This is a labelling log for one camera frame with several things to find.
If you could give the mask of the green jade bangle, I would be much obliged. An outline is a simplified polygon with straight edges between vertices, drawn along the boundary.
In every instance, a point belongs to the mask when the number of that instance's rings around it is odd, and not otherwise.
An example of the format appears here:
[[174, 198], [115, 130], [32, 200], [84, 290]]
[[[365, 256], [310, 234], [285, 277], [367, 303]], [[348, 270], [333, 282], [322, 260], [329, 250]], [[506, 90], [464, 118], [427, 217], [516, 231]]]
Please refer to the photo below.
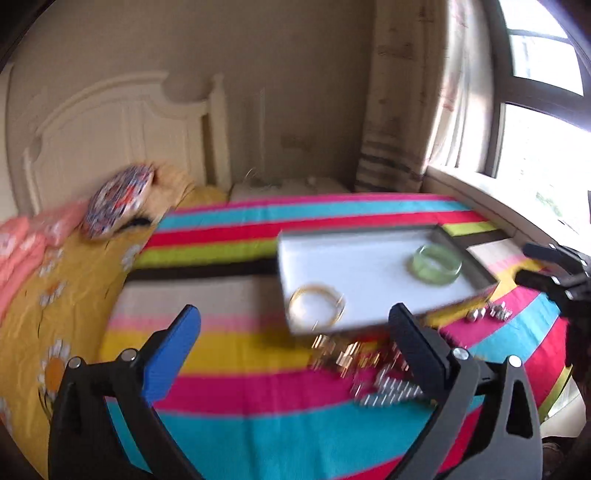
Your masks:
[[410, 269], [414, 276], [432, 285], [449, 285], [460, 276], [462, 259], [451, 249], [439, 244], [426, 244], [415, 251]]

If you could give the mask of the gold mesh bangle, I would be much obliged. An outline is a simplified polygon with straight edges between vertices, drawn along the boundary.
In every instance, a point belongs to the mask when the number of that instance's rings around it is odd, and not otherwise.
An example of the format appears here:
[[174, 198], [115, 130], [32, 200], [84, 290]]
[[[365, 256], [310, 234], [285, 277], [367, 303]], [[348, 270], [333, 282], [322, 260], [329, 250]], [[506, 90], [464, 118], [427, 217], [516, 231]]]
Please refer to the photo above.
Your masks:
[[287, 300], [287, 320], [303, 332], [329, 329], [342, 319], [346, 299], [332, 287], [307, 284], [297, 288]]

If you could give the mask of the grey cardboard tray box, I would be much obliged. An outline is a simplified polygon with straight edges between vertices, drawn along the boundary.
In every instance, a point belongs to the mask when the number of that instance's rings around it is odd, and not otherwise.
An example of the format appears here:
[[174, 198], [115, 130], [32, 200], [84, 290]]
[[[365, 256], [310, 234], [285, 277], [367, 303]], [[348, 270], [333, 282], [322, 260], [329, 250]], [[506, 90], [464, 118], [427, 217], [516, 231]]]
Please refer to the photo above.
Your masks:
[[[411, 272], [412, 257], [421, 246], [439, 244], [451, 248], [463, 261], [457, 280], [432, 285]], [[322, 284], [344, 295], [346, 310], [334, 327], [297, 331], [294, 335], [332, 334], [378, 327], [388, 322], [391, 306], [404, 303], [418, 318], [486, 300], [499, 282], [460, 241], [435, 224], [380, 228], [283, 232], [277, 240], [277, 269], [287, 300], [307, 284]]]

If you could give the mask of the yellow daisy bedsheet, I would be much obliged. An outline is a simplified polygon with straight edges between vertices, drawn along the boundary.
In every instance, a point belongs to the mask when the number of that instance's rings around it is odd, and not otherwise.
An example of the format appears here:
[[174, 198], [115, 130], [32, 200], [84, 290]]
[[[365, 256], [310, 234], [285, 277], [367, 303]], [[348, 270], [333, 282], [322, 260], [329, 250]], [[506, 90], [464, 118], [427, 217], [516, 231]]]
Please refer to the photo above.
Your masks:
[[1, 416], [26, 459], [47, 470], [49, 424], [67, 360], [108, 360], [167, 327], [186, 304], [201, 312], [204, 341], [194, 348], [168, 396], [183, 415], [238, 413], [238, 321], [221, 297], [199, 293], [180, 270], [219, 266], [238, 249], [230, 235], [240, 214], [221, 192], [199, 188], [156, 228], [134, 227], [90, 242], [70, 234], [41, 265], [1, 293]]

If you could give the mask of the dark framed window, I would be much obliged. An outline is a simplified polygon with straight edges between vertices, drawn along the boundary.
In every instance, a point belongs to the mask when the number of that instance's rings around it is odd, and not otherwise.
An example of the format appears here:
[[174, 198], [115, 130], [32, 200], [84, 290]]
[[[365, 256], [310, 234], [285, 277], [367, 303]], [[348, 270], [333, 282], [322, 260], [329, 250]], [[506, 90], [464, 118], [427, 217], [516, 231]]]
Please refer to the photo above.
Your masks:
[[485, 1], [494, 109], [484, 172], [590, 183], [590, 40], [558, 1]]

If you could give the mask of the rainbow striped tablecloth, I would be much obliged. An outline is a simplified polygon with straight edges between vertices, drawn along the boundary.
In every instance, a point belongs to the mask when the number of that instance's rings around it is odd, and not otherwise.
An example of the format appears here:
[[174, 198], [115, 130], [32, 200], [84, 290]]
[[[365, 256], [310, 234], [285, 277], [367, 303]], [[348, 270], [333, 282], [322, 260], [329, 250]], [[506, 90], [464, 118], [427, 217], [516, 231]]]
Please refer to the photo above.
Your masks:
[[545, 296], [518, 287], [531, 266], [514, 242], [469, 207], [429, 194], [291, 197], [184, 208], [156, 228], [118, 235], [126, 278], [99, 357], [113, 359], [166, 328], [186, 305], [201, 332], [155, 409], [173, 439], [208, 479], [382, 479], [432, 414], [401, 402], [363, 408], [356, 385], [366, 368], [341, 376], [311, 369], [311, 343], [290, 335], [276, 275], [280, 233], [440, 225], [498, 279], [494, 300], [506, 322], [468, 323], [464, 308], [433, 317], [444, 333], [495, 362], [525, 363], [546, 413], [567, 379], [566, 323]]

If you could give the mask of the folded pink floral quilt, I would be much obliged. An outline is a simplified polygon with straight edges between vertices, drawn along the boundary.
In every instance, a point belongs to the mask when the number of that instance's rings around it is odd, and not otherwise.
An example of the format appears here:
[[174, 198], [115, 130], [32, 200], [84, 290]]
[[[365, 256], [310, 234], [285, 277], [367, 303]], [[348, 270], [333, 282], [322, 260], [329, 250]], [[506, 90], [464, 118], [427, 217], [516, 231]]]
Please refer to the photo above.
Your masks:
[[19, 216], [1, 225], [1, 317], [25, 281], [43, 261], [47, 242], [32, 231], [27, 217]]

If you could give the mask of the pink floral pillow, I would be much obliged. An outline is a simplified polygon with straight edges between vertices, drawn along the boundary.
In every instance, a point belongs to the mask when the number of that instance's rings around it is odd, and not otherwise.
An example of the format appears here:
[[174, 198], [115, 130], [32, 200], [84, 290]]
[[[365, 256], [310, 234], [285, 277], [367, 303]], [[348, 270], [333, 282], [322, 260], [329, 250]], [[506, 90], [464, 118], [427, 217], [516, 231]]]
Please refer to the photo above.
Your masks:
[[41, 212], [30, 220], [29, 232], [41, 234], [50, 247], [60, 247], [81, 224], [88, 204], [87, 199], [76, 200]]

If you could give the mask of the round patterned cushion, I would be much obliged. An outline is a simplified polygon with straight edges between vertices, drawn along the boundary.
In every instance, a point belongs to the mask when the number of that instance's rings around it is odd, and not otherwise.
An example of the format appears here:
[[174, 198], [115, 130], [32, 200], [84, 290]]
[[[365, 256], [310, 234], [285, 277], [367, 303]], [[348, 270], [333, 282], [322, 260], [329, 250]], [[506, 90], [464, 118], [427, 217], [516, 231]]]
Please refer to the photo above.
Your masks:
[[128, 166], [107, 180], [91, 197], [81, 230], [88, 240], [110, 238], [144, 204], [155, 169], [148, 164]]

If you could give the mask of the beige fuzzy blanket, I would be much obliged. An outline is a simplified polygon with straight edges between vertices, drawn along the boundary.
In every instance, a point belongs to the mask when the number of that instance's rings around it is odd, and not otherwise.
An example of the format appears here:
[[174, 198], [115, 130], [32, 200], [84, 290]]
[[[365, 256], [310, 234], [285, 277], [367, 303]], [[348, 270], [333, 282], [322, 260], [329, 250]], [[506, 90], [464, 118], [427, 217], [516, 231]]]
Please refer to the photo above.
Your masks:
[[159, 222], [175, 208], [194, 184], [189, 173], [169, 163], [154, 164], [154, 176], [141, 215]]

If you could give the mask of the printed beige curtain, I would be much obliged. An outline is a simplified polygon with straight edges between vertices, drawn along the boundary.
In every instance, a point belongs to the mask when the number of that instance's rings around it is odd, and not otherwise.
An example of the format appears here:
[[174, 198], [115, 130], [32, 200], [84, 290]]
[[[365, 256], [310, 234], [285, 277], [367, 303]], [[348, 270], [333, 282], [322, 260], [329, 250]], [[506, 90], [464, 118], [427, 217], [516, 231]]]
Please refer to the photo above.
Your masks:
[[417, 192], [457, 105], [463, 1], [379, 1], [355, 189]]

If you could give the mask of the white bedside table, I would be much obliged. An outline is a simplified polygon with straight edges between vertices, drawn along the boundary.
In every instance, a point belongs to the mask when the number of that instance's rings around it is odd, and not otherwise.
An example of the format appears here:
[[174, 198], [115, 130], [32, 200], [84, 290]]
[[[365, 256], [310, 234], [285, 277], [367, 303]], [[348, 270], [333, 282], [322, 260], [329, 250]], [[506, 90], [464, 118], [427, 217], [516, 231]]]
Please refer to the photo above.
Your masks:
[[263, 180], [252, 177], [235, 184], [229, 202], [245, 202], [276, 197], [315, 196], [349, 193], [337, 180], [325, 177], [305, 177], [282, 180]]

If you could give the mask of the white wooden headboard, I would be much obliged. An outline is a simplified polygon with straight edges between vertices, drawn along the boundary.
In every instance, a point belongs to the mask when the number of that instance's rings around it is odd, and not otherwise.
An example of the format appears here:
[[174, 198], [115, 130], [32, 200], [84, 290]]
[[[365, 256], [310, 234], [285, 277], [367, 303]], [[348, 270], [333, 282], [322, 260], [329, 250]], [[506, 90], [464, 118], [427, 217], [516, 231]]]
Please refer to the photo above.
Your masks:
[[36, 129], [22, 165], [34, 213], [91, 195], [133, 163], [164, 161], [198, 186], [232, 185], [228, 102], [222, 74], [206, 98], [174, 102], [167, 73], [139, 72], [99, 81], [64, 101]]

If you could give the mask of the wall power socket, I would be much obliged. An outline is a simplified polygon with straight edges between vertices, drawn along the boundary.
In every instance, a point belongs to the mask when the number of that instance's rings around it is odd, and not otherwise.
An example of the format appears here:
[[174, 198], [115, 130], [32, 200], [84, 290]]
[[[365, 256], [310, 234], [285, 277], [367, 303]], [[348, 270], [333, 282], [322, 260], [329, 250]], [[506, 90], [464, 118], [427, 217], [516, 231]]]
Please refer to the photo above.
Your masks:
[[280, 136], [280, 145], [287, 150], [311, 151], [315, 145], [315, 138], [305, 135], [283, 134]]

